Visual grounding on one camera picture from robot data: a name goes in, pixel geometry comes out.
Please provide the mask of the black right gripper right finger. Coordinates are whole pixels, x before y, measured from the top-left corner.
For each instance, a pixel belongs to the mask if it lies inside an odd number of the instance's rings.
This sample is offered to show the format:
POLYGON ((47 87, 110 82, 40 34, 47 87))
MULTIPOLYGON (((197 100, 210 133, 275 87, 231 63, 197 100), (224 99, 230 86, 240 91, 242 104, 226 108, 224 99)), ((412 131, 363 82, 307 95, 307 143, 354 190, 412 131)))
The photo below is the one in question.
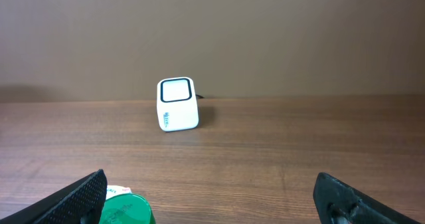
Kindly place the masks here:
POLYGON ((339 179, 321 172, 313 200, 322 223, 419 224, 339 179))

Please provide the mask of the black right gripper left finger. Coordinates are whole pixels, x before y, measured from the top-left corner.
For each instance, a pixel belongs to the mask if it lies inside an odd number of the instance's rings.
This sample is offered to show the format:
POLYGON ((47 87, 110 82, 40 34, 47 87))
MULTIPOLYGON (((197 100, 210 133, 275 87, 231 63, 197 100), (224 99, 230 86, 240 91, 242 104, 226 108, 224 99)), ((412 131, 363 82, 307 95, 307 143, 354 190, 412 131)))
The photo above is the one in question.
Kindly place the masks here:
POLYGON ((1 224, 99 224, 106 201, 102 169, 1 220, 1 224))

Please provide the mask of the green lid jar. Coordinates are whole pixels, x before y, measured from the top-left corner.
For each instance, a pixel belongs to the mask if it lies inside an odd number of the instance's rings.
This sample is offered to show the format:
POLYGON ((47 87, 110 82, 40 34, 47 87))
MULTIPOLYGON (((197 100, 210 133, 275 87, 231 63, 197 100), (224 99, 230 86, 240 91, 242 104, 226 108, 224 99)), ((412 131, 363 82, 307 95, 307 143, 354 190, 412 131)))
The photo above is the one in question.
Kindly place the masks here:
POLYGON ((99 224, 156 224, 149 202, 129 187, 108 185, 99 224))

